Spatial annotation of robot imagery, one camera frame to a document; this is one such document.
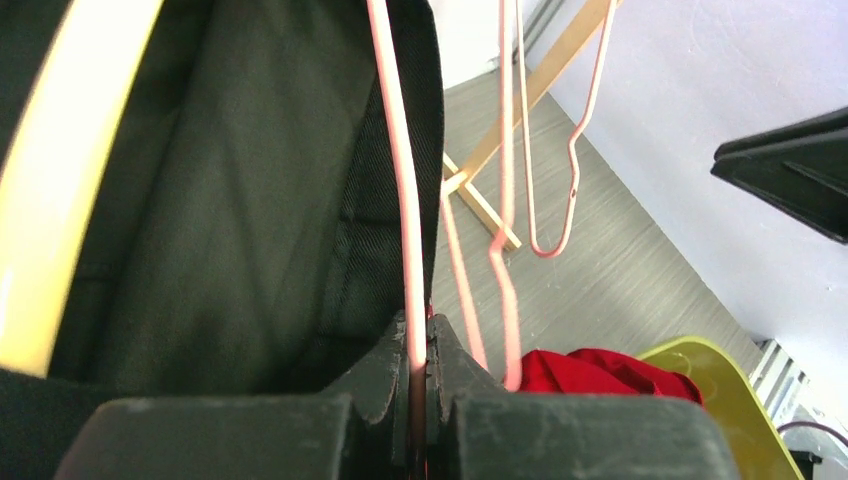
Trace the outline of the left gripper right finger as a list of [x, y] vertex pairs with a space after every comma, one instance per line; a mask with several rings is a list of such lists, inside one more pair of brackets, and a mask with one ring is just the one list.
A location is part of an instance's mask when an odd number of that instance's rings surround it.
[[653, 396], [509, 393], [428, 321], [431, 479], [737, 479], [706, 411]]

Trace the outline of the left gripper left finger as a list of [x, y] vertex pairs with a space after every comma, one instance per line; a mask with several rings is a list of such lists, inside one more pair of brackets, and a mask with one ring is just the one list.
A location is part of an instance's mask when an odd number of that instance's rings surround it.
[[401, 470], [406, 322], [314, 394], [135, 398], [99, 407], [59, 479], [391, 479]]

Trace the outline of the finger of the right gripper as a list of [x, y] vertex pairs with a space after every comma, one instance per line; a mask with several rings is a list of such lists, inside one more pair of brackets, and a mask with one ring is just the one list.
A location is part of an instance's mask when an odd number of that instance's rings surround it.
[[847, 242], [847, 110], [720, 145], [711, 174]]

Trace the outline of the plain red garment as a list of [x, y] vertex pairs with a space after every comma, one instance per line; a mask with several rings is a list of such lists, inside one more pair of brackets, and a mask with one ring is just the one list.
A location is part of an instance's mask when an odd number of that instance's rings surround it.
[[686, 375], [652, 366], [604, 349], [584, 348], [568, 354], [533, 350], [522, 358], [526, 393], [585, 395], [650, 395], [704, 403], [701, 391]]

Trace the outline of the black garment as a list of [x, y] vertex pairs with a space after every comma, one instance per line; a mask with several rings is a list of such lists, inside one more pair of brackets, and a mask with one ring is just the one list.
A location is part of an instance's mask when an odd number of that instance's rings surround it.
[[46, 379], [1, 374], [1, 475], [49, 479], [103, 403], [315, 394], [404, 306], [362, 1], [167, 1]]

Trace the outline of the pink hanger of dotted garment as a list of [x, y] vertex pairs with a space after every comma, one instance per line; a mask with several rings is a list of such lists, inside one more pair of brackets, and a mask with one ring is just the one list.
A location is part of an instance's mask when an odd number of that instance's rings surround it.
[[387, 3], [368, 1], [371, 35], [397, 184], [404, 284], [404, 318], [408, 369], [407, 465], [412, 479], [461, 479], [456, 426], [441, 399], [440, 363], [428, 366], [428, 355], [439, 359], [447, 337], [433, 328], [427, 334], [422, 230], [417, 180], [407, 128], [402, 86]]

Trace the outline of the yellow wooden hanger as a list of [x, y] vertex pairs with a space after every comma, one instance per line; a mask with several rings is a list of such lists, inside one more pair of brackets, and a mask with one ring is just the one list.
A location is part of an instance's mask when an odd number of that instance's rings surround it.
[[158, 1], [73, 1], [1, 175], [1, 364], [48, 373], [95, 197]]

